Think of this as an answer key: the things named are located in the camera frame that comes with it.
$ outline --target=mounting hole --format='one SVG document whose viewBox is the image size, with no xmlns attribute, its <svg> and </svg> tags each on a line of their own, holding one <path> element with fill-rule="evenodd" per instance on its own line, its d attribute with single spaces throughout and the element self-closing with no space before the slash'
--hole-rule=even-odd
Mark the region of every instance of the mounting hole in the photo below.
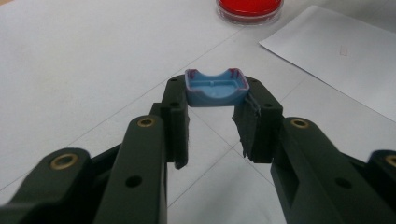
<svg viewBox="0 0 396 224">
<path fill-rule="evenodd" d="M 145 118 L 145 119 L 140 119 L 137 122 L 137 125 L 139 125 L 139 127 L 142 127 L 142 128 L 147 128 L 147 127 L 152 126 L 154 124 L 154 122 L 155 122 L 154 119 Z"/>
<path fill-rule="evenodd" d="M 140 177 L 139 175 L 133 175 L 131 177 L 129 177 L 128 179 L 126 179 L 125 181 L 125 185 L 128 188 L 136 188 L 137 186 L 139 186 L 140 184 L 142 184 L 142 177 Z"/>
<path fill-rule="evenodd" d="M 179 107 L 179 106 L 180 106 L 180 104 L 179 104 L 179 103 L 177 103 L 177 102 L 173 102 L 173 103 L 171 103 L 171 104 L 170 104 L 170 106 L 172 106 L 172 107 Z"/>
<path fill-rule="evenodd" d="M 387 157 L 385 157 L 385 161 L 388 164 L 396 167 L 396 155 L 388 155 Z"/>
<path fill-rule="evenodd" d="M 53 159 L 49 166 L 53 170 L 63 170 L 74 165 L 77 160 L 78 155 L 67 153 Z"/>
<path fill-rule="evenodd" d="M 335 178 L 335 183 L 343 189 L 351 189 L 352 188 L 352 184 L 349 181 L 347 181 L 341 177 Z"/>
<path fill-rule="evenodd" d="M 300 129 L 306 129 L 308 128 L 309 124 L 303 119 L 293 119 L 291 121 L 291 124 L 294 125 L 294 127 L 300 128 Z"/>
</svg>

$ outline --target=red lid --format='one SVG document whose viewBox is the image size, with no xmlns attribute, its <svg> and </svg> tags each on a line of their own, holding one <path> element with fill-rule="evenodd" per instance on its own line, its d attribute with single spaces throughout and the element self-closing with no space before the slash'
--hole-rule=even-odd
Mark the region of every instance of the red lid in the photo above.
<svg viewBox="0 0 396 224">
<path fill-rule="evenodd" d="M 226 11 L 238 16 L 258 17 L 270 14 L 281 6 L 281 0 L 219 0 Z"/>
</svg>

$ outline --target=red container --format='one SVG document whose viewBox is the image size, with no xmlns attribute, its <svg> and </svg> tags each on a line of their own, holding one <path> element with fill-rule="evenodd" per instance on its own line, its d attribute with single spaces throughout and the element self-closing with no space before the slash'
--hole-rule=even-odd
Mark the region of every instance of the red container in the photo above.
<svg viewBox="0 0 396 224">
<path fill-rule="evenodd" d="M 278 18 L 283 0 L 217 0 L 218 13 L 226 21 L 257 25 Z"/>
</svg>

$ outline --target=blue plastic object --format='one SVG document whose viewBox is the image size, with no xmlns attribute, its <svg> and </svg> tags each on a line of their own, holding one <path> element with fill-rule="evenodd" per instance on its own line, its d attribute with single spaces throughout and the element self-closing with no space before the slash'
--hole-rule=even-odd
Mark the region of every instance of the blue plastic object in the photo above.
<svg viewBox="0 0 396 224">
<path fill-rule="evenodd" d="M 185 76 L 189 106 L 240 105 L 248 94 L 248 81 L 237 68 L 230 68 L 217 76 L 188 69 Z"/>
</svg>

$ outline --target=white paper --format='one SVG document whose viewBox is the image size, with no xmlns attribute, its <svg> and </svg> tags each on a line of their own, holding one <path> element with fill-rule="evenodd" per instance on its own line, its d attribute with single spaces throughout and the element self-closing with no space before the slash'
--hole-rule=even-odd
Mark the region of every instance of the white paper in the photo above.
<svg viewBox="0 0 396 224">
<path fill-rule="evenodd" d="M 260 43 L 396 121 L 396 34 L 312 6 Z"/>
</svg>

